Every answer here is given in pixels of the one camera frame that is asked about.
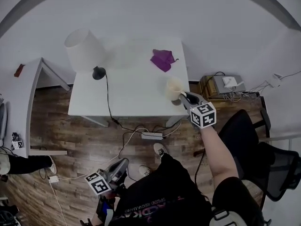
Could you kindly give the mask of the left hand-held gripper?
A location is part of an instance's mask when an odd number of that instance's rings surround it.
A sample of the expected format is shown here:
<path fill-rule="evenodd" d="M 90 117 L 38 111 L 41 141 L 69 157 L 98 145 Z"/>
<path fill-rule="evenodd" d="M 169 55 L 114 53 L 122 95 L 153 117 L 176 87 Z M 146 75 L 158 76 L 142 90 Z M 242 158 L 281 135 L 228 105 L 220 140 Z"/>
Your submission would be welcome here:
<path fill-rule="evenodd" d="M 129 159 L 123 158 L 111 164 L 107 169 L 99 169 L 85 177 L 85 181 L 96 195 L 115 192 L 121 195 L 126 190 L 124 184 L 127 177 Z"/>

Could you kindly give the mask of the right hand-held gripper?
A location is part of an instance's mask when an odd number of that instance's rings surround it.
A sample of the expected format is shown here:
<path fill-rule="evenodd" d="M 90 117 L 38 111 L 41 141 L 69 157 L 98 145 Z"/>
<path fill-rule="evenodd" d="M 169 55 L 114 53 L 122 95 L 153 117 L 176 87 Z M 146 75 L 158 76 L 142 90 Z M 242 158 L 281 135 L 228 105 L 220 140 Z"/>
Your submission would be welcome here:
<path fill-rule="evenodd" d="M 212 102 L 206 101 L 199 94 L 187 91 L 181 93 L 179 98 L 195 129 L 203 129 L 216 124 L 216 109 Z"/>

